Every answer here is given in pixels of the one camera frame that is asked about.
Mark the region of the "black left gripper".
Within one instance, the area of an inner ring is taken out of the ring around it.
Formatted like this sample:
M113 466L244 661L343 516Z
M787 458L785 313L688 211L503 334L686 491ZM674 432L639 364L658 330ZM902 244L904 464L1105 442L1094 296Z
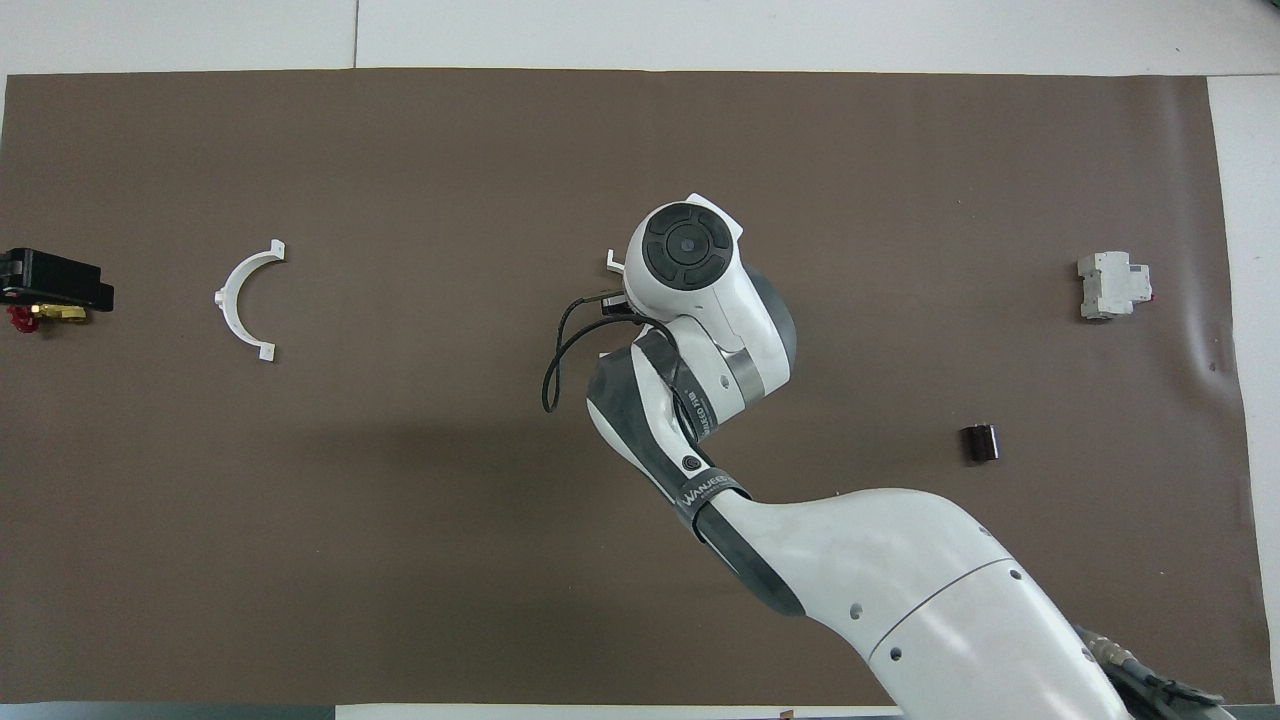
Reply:
M100 266L33 249L12 249L1 255L1 302L5 305L58 304L114 310L114 287L101 279Z

